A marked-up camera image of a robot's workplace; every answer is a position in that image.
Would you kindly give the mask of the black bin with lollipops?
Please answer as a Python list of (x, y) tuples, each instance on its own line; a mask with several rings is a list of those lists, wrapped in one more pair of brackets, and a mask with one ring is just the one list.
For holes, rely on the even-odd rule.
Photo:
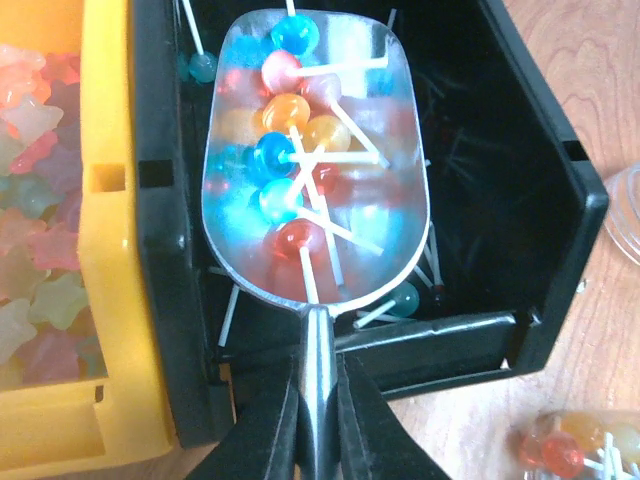
[[(608, 206), (595, 168), (500, 1), (314, 1), (394, 21), (408, 57), (444, 283), (405, 326), (336, 324), (384, 397), (542, 369)], [(174, 1), (132, 5), (137, 228), (147, 297), (180, 443), (221, 440), (234, 413), (296, 352), (291, 312), (242, 294), (201, 219), (213, 90), (192, 81)]]

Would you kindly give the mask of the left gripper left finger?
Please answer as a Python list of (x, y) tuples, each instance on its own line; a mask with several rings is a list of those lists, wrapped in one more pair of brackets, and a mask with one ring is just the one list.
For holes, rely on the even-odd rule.
[(189, 479), (295, 477), (299, 393), (297, 358), (245, 373), (231, 370), (236, 423)]

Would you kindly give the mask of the metal scoop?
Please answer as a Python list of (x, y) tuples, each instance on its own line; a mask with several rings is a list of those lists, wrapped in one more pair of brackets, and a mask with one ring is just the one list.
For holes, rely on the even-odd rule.
[(405, 51), (346, 12), (253, 10), (221, 50), (202, 177), (208, 244), (237, 290), (300, 319), (296, 460), (339, 465), (334, 323), (395, 304), (430, 226)]

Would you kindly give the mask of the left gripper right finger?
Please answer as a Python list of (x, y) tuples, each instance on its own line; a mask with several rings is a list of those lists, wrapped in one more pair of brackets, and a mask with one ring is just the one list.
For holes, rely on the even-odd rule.
[(411, 438), (362, 363), (337, 356), (337, 405), (345, 479), (446, 479), (444, 470)]

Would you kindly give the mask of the yellow plastic bin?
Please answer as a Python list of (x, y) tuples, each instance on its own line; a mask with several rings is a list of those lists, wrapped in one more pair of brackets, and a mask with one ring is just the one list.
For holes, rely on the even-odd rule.
[(103, 378), (2, 393), (5, 479), (138, 462), (175, 441), (137, 246), (132, 12), (129, 1), (1, 5), (3, 42), (81, 55), (79, 260), (107, 367)]

